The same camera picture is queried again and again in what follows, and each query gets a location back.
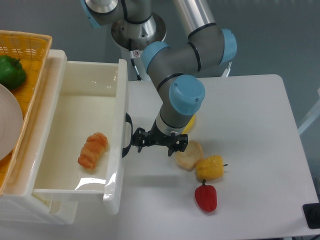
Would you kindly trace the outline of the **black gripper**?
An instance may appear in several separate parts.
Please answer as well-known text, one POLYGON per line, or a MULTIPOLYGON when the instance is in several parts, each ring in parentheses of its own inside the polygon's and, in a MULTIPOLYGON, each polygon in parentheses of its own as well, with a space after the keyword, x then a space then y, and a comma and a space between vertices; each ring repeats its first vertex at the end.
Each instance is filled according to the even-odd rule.
POLYGON ((144 128, 138 127, 132 135, 132 145, 137 148, 140 153, 144 147, 166 146, 168 148, 168 156, 171 157, 175 152, 184 152, 188 145, 188 135, 171 132, 169 135, 164 134, 158 128, 146 131, 144 128))

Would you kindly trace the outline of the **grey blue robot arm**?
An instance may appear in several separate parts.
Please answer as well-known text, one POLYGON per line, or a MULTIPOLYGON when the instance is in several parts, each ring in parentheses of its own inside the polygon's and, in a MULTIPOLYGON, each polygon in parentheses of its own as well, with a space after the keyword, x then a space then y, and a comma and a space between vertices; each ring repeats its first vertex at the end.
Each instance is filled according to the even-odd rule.
POLYGON ((188 136, 184 129, 205 97, 204 85, 194 74, 231 60, 237 52, 234 34, 217 26, 205 0, 174 2, 188 39, 180 49, 165 43, 166 25, 152 12, 149 0, 83 0, 81 5, 94 28, 112 25, 113 40, 128 51, 131 62, 139 52, 162 100, 151 129, 137 128, 130 145, 138 150, 165 146, 169 155, 185 151, 188 136))

